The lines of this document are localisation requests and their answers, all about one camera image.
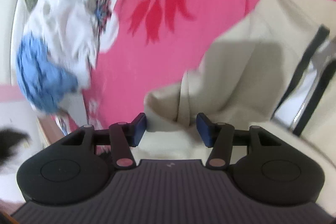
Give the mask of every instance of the clothing pile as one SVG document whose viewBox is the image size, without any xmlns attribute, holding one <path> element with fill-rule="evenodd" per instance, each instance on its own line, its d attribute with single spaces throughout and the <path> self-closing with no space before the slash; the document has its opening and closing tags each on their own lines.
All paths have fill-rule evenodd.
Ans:
<svg viewBox="0 0 336 224">
<path fill-rule="evenodd" d="M 38 0 L 16 56 L 21 91 L 39 110 L 59 111 L 65 94 L 90 86 L 98 52 L 96 0 Z"/>
</svg>

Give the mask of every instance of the pink cloth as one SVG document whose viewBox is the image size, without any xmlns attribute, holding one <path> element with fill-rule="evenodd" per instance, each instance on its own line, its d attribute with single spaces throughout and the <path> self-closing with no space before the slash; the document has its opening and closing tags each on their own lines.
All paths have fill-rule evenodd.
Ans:
<svg viewBox="0 0 336 224">
<path fill-rule="evenodd" d="M 0 85 L 0 103 L 25 100 L 18 85 Z"/>
<path fill-rule="evenodd" d="M 130 122 L 143 111 L 147 92 L 196 68 L 214 39 L 258 1 L 118 0 L 118 37 L 99 55 L 92 87 L 84 92 L 90 121 L 98 128 Z"/>
</svg>

